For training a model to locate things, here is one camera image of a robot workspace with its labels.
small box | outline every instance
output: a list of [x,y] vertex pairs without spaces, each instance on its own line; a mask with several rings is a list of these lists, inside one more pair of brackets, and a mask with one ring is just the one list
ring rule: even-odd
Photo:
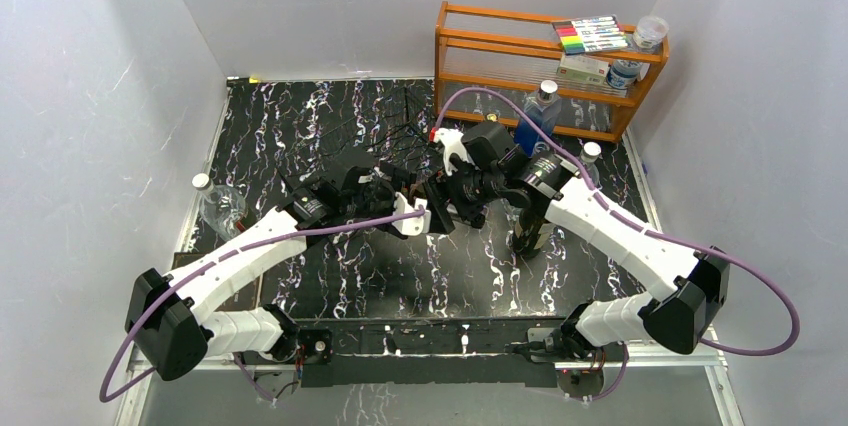
[[557,69],[560,78],[592,84],[604,84],[607,72],[609,63],[586,56],[563,55]]

blue label bottle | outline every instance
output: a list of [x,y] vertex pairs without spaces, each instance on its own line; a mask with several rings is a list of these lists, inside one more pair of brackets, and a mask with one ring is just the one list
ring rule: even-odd
[[[553,81],[542,81],[539,89],[532,93],[527,93],[524,98],[524,113],[536,123],[547,136],[554,132],[557,119],[562,112],[562,99],[557,95],[559,87]],[[541,141],[541,138],[527,124],[524,119],[518,122],[518,127],[515,129],[513,136],[516,144],[521,145],[521,149],[532,156],[536,148],[536,143]]]

floor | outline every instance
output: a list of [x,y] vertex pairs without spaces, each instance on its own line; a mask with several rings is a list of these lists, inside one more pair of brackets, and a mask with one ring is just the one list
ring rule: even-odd
[[615,392],[584,406],[520,384],[357,384],[301,389],[257,404],[239,371],[154,375],[140,424],[358,426],[718,426],[704,368],[632,368]]
[[[316,138],[341,124],[372,131],[379,124],[381,101],[399,86],[432,103],[428,80],[235,85],[211,176],[236,186],[257,211],[267,212],[285,194],[277,167],[293,177],[316,171],[320,161],[310,146]],[[487,95],[470,97],[479,110],[503,108]],[[418,118],[425,130],[429,113],[427,108]],[[574,114],[592,118],[596,111]],[[580,149],[575,138],[558,141],[571,152]],[[602,146],[603,192],[644,219],[625,148]],[[258,300],[304,319],[567,316],[587,299],[641,291],[626,271],[563,230],[555,231],[535,259],[516,259],[507,239],[517,211],[495,202],[486,217],[483,229],[461,226],[450,236],[401,241],[367,231],[336,238],[272,268],[261,285],[257,281],[245,288],[228,309],[252,309]],[[192,251],[209,252],[221,241],[198,221],[190,244]]]

wooden shelf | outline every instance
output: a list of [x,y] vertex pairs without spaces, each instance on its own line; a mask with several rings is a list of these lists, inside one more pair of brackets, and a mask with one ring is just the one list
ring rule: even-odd
[[[461,22],[453,20],[455,17],[472,17],[472,20],[466,20],[465,24],[459,26],[448,25],[449,22]],[[441,101],[444,100],[442,91],[446,82],[534,91],[540,81],[552,79],[560,86],[559,95],[564,98],[603,103],[611,108],[610,132],[560,125],[554,130],[556,134],[618,141],[668,61],[668,39],[663,41],[662,47],[656,53],[611,51],[588,55],[607,62],[622,59],[649,64],[645,78],[627,91],[616,90],[607,85],[565,81],[556,75],[562,57],[562,47],[558,41],[553,40],[555,36],[550,27],[552,21],[564,19],[567,18],[443,2],[436,23],[436,112],[438,113]],[[635,27],[622,25],[622,29],[632,33]],[[448,111],[446,116],[468,121],[483,119],[479,114],[467,112]],[[514,126],[511,123],[515,123],[515,120],[502,119],[501,122]]]
[[[474,121],[481,122],[483,121],[483,116],[475,113],[468,113],[465,111],[448,111],[445,113],[445,117],[448,119],[458,119],[460,121]],[[508,128],[514,128],[518,126],[517,119],[510,118],[500,118],[498,122],[503,124]],[[590,131],[587,129],[578,129],[578,128],[569,128],[567,126],[556,126],[554,127],[554,134],[564,134],[566,136],[580,136],[588,139],[596,139],[599,141],[615,141],[615,135],[612,133],[604,133],[601,131]]]

white bottle cap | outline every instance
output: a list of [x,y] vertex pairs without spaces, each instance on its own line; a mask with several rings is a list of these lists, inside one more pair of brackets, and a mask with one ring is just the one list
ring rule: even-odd
[[539,99],[541,99],[545,103],[549,103],[553,101],[554,95],[559,90],[559,86],[550,79],[546,79],[542,81],[542,84],[539,85]]
[[559,89],[559,86],[557,86],[556,83],[551,81],[550,79],[546,79],[542,81],[540,89],[548,94],[554,94]]
[[204,191],[212,185],[212,180],[206,173],[195,174],[191,180],[191,185],[198,191]]
[[598,159],[601,155],[601,145],[592,141],[583,144],[583,151],[580,152],[580,159],[591,163]]

